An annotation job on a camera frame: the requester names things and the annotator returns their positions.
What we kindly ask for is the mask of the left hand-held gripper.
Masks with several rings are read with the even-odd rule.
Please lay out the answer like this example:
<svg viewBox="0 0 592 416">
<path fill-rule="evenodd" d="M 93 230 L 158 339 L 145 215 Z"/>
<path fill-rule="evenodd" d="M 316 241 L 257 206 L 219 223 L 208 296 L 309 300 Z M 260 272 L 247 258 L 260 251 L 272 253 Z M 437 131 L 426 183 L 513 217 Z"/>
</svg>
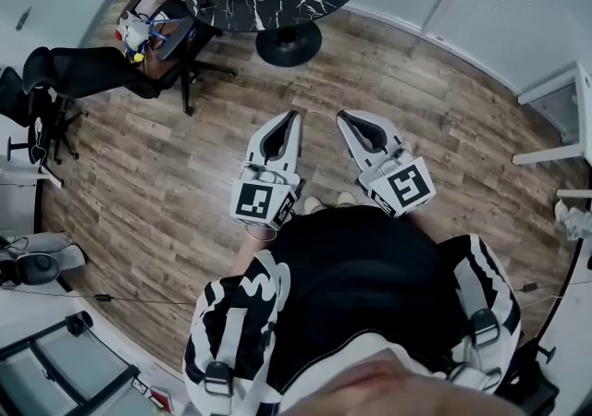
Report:
<svg viewBox="0 0 592 416">
<path fill-rule="evenodd" d="M 229 214 L 247 226 L 281 228 L 301 195 L 297 166 L 302 149 L 302 117 L 284 112 L 251 136 L 240 177 L 233 181 Z"/>
</svg>

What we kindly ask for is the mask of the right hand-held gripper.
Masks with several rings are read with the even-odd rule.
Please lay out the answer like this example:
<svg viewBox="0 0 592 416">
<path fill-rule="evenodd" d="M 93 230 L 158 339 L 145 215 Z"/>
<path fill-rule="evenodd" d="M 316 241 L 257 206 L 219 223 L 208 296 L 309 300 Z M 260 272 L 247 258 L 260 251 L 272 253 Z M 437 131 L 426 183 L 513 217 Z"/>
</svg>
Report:
<svg viewBox="0 0 592 416">
<path fill-rule="evenodd" d="M 424 158 L 402 144 L 389 119 L 363 110 L 340 110 L 337 125 L 362 172 L 358 185 L 389 217 L 409 214 L 436 195 Z"/>
</svg>

